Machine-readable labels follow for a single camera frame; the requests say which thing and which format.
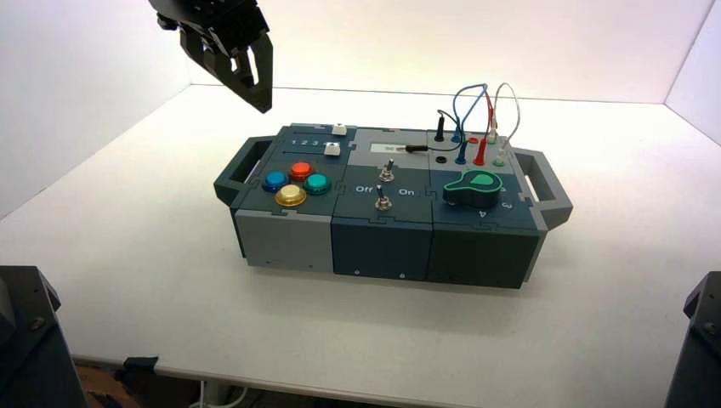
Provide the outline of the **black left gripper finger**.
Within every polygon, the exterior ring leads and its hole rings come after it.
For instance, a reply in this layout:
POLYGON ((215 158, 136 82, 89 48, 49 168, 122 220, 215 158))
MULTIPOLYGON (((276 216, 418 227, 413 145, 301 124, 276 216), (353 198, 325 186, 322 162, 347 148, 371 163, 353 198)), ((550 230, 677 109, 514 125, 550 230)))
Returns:
POLYGON ((197 30, 191 26, 179 28, 179 41, 186 55, 228 89, 236 90, 231 58, 224 54, 219 37, 213 27, 197 30))
POLYGON ((261 113, 272 107, 274 49, 267 32, 231 54, 231 90, 261 113))

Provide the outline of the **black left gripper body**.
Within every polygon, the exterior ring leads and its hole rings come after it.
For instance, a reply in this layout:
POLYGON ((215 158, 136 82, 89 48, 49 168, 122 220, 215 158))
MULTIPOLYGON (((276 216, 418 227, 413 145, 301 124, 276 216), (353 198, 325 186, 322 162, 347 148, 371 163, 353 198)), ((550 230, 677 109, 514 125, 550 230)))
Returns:
POLYGON ((255 1, 150 0, 150 5, 163 30, 195 33, 227 57, 247 50, 269 32, 255 1))

